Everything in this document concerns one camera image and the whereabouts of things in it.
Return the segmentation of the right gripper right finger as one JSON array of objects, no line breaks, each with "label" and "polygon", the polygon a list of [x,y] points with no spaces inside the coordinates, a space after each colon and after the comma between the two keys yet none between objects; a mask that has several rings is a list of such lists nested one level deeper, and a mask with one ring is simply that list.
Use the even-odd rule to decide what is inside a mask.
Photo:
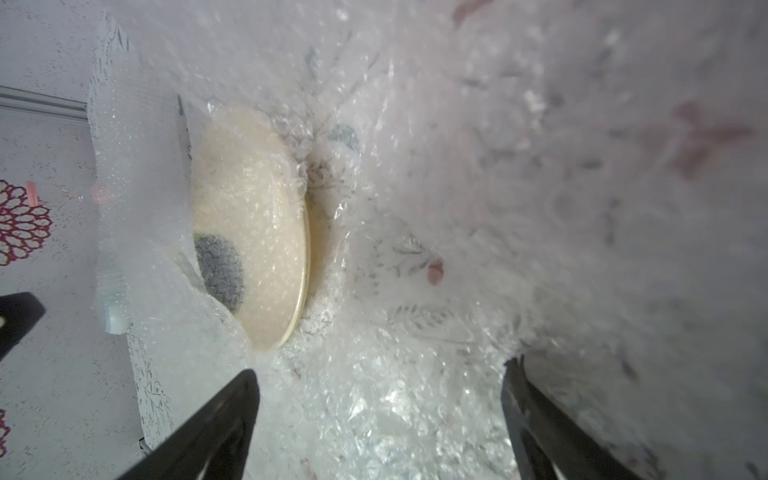
[{"label": "right gripper right finger", "polygon": [[505,363],[501,404],[522,479],[636,479],[527,378],[524,358]]}]

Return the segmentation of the bubble-wrapped plate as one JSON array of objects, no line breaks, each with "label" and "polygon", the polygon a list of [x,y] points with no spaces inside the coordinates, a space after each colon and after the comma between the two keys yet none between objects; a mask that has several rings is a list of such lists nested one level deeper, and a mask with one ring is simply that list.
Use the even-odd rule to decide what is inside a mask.
[{"label": "bubble-wrapped plate", "polygon": [[295,162],[251,109],[220,112],[193,149],[191,217],[207,292],[255,350],[276,349],[306,300],[309,223]]}]

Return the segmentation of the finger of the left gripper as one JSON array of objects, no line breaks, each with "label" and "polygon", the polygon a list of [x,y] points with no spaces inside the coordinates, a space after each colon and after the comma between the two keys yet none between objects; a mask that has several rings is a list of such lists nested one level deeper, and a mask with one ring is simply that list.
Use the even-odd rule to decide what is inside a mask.
[{"label": "finger of the left gripper", "polygon": [[31,292],[1,297],[1,359],[21,342],[45,313],[44,305]]}]

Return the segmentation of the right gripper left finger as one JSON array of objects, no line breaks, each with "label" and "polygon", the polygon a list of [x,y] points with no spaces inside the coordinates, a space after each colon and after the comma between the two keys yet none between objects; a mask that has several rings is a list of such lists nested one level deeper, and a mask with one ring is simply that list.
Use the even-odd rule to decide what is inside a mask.
[{"label": "right gripper left finger", "polygon": [[260,403],[256,373],[236,375],[123,479],[241,479]]}]

